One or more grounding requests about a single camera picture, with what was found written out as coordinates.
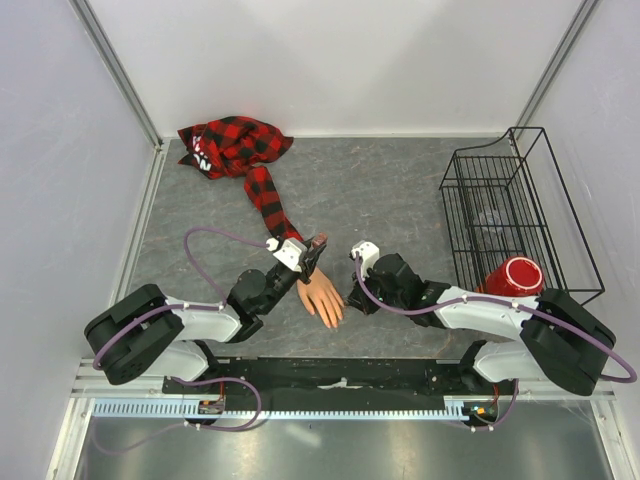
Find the red nail polish bottle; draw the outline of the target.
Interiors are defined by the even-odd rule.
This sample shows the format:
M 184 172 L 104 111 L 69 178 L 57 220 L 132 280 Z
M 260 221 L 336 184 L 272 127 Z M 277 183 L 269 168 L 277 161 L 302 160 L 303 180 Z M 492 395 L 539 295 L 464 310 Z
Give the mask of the red nail polish bottle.
M 320 248 L 321 246 L 326 244 L 327 239 L 328 239 L 328 236 L 325 233 L 318 233 L 313 237 L 311 241 L 311 246 L 313 248 Z

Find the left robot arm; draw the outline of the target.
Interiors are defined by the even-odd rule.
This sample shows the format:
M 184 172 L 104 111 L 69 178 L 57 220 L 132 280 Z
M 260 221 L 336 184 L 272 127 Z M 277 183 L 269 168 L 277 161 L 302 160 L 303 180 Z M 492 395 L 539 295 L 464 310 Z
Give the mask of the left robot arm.
M 267 242 L 276 264 L 266 273 L 244 271 L 219 303 L 198 304 L 164 294 L 146 284 L 104 311 L 85 327 L 95 354 L 93 368 L 112 385 L 131 382 L 146 372 L 177 376 L 198 393 L 219 382 L 219 369 L 201 344 L 240 343 L 263 326 L 269 314 L 299 281 L 308 283 L 327 236 Z

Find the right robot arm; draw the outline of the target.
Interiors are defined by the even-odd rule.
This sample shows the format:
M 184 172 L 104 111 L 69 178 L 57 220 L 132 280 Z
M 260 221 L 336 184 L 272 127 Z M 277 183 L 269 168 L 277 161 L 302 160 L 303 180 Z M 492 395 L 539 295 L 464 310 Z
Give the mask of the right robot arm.
M 423 280 L 399 254 L 380 255 L 370 243 L 353 247 L 350 257 L 355 273 L 348 301 L 362 313 L 386 310 L 422 327 L 500 337 L 467 350 L 457 377 L 469 393 L 505 380 L 546 379 L 589 396 L 603 377 L 616 337 L 563 290 L 526 297 L 471 292 Z

